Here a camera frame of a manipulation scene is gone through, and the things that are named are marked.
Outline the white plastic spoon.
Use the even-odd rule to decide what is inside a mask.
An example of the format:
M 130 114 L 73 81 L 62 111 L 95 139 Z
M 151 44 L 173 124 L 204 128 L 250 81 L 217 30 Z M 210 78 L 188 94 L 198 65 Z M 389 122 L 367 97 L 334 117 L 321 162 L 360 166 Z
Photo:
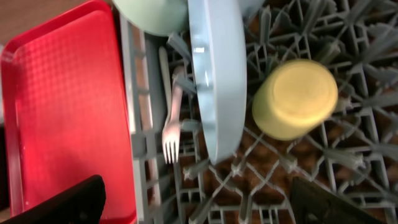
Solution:
M 170 115 L 171 115 L 172 86 L 170 82 L 170 71 L 169 71 L 169 61 L 168 61 L 167 51 L 164 47 L 159 48 L 159 62 L 160 62 L 160 70 L 162 73 L 162 79 L 164 84 L 165 99 L 167 104 L 167 116 L 165 119 L 165 124 L 167 124 L 170 120 Z

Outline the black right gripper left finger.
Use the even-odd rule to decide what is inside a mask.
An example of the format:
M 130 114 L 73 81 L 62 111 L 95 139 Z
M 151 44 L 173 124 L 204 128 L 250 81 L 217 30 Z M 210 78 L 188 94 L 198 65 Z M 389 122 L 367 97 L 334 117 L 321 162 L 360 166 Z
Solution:
M 93 175 L 2 224 L 98 224 L 105 201 L 103 178 L 100 175 Z

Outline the white plastic fork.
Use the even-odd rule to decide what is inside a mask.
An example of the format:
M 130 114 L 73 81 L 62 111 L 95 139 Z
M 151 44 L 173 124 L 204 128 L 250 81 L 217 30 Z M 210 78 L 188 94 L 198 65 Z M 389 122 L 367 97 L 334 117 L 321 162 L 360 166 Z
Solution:
M 182 102 L 182 87 L 173 81 L 167 106 L 167 119 L 162 130 L 162 149 L 167 164 L 178 162 L 180 149 L 180 109 Z

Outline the light blue plate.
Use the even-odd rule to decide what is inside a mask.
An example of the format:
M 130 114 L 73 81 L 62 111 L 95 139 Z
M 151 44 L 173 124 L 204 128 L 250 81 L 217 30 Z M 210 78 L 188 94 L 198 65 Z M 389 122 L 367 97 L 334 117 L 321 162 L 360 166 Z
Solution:
M 244 26 L 234 0 L 188 0 L 193 72 L 210 162 L 237 150 L 246 116 Z

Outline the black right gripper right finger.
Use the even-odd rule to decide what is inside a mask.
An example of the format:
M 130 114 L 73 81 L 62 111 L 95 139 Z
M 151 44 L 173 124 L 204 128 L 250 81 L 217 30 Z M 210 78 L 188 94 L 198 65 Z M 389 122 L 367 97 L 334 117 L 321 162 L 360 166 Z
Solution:
M 365 211 L 301 177 L 294 177 L 290 204 L 297 224 L 383 224 Z

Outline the yellow cup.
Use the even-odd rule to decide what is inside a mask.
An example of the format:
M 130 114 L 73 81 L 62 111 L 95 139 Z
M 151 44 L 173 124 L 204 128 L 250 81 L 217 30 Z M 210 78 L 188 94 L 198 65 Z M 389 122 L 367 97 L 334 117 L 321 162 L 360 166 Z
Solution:
M 263 133 L 289 141 L 319 126 L 337 104 L 338 86 L 329 69 L 313 60 L 289 60 L 257 90 L 252 117 Z

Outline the mint green bowl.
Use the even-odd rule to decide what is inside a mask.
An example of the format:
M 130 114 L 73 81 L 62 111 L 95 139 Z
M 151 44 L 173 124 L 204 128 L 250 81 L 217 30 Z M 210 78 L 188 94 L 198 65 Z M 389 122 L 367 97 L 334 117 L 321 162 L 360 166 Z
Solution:
M 167 36 L 188 27 L 186 0 L 113 0 L 119 12 L 140 30 Z

